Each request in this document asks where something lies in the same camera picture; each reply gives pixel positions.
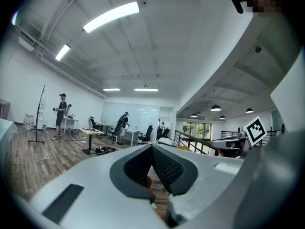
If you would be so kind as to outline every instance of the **window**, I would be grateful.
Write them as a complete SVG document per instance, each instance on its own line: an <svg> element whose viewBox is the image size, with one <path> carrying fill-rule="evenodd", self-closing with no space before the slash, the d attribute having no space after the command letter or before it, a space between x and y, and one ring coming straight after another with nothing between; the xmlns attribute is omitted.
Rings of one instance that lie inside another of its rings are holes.
<svg viewBox="0 0 305 229"><path fill-rule="evenodd" d="M211 139L212 124L183 122L183 132L200 139Z"/></svg>

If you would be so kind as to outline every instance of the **wooden desk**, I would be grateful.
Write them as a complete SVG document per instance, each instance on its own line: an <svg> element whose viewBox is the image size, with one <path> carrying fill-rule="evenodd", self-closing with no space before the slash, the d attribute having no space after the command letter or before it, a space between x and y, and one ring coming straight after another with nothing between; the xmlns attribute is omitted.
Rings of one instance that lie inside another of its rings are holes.
<svg viewBox="0 0 305 229"><path fill-rule="evenodd" d="M90 131L90 130L84 130L83 128L79 128L81 132L89 136L89 148L88 149L82 149L82 152L84 152L86 155L91 155L91 141L92 141L92 135L99 135L104 134L104 132L101 132L99 130Z"/></svg>
<svg viewBox="0 0 305 229"><path fill-rule="evenodd" d="M101 122L99 122L97 124L101 126L101 131L103 131L104 125L106 126L106 135L107 135L108 134L108 127L111 126L111 124L105 124L105 123L101 123Z"/></svg>
<svg viewBox="0 0 305 229"><path fill-rule="evenodd" d="M191 150L188 147L186 147L186 146L178 146L178 145L176 145L176 148L191 152Z"/></svg>

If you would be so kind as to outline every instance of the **security camera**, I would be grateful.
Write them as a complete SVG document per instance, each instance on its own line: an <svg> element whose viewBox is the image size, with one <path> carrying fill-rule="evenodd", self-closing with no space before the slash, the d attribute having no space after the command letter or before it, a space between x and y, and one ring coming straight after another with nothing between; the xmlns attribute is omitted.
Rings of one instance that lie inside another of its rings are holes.
<svg viewBox="0 0 305 229"><path fill-rule="evenodd" d="M257 46L255 47L255 52L256 52L256 53L260 53L261 50L262 50L262 47L261 47L260 45L257 45Z"/></svg>

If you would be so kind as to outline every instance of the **fluorescent light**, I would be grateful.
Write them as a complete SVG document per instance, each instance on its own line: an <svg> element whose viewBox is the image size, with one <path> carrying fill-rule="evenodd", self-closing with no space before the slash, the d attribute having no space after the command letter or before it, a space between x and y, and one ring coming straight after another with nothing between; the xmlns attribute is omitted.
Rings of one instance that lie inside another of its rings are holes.
<svg viewBox="0 0 305 229"><path fill-rule="evenodd" d="M17 10L17 12L14 14L13 18L11 19L11 23L12 23L13 25L16 24L16 19L17 19L17 14L18 14L18 12L19 12L19 10Z"/></svg>
<svg viewBox="0 0 305 229"><path fill-rule="evenodd" d="M153 88L135 88L134 89L137 92L157 92L158 89L153 89Z"/></svg>
<svg viewBox="0 0 305 229"><path fill-rule="evenodd" d="M86 24L84 26L84 29L89 33L94 29L100 27L101 25L104 25L112 20L116 20L120 17L127 16L133 13L138 13L139 11L140 9L137 2L127 3L96 17L94 20Z"/></svg>
<svg viewBox="0 0 305 229"><path fill-rule="evenodd" d="M69 51L71 47L66 44L62 47L62 49L59 51L58 55L56 56L56 60L60 61L62 59L62 57L67 53L67 51Z"/></svg>
<svg viewBox="0 0 305 229"><path fill-rule="evenodd" d="M104 91L106 91L106 92L115 92L115 91L120 91L120 89L119 88L105 88L105 89L103 89Z"/></svg>

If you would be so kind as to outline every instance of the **desk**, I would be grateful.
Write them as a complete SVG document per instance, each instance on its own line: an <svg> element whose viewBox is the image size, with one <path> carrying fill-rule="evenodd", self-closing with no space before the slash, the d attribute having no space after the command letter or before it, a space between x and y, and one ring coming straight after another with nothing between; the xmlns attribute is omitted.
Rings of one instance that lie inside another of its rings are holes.
<svg viewBox="0 0 305 229"><path fill-rule="evenodd" d="M101 126L101 131L103 131L104 125L107 126L106 127L106 135L107 135L108 134L108 127L111 126L111 124L105 124L105 123L97 123L97 124Z"/></svg>
<svg viewBox="0 0 305 229"><path fill-rule="evenodd" d="M68 121L73 121L73 128L72 129L76 129L77 130L77 124L78 124L78 119L70 119L70 118L64 118L62 125L63 125L63 129L64 129L64 133L66 133L66 128L67 128L67 120Z"/></svg>
<svg viewBox="0 0 305 229"><path fill-rule="evenodd" d="M140 133L140 130L133 130L133 129L127 129L127 130L125 130L125 136L124 136L124 139L126 140L126 133L127 132L129 132L129 133L131 133L132 134L132 143L131 143L131 147L132 147L132 145L133 145L133 137L134 137L134 134L135 133L138 133L138 135L139 135L139 133Z"/></svg>
<svg viewBox="0 0 305 229"><path fill-rule="evenodd" d="M182 149L182 150L185 150L185 151L190 151L190 152L191 152L191 150L190 150L188 147L186 147L186 146L179 146L179 145L176 145L176 148Z"/></svg>
<svg viewBox="0 0 305 229"><path fill-rule="evenodd" d="M84 130L83 128L79 128L81 132L83 132L86 135L89 135L89 148L88 149L82 149L82 152L84 152L86 155L91 155L91 141L92 141L92 135L98 135L98 134L104 134L104 132L101 132L99 130L90 131L90 130Z"/></svg>

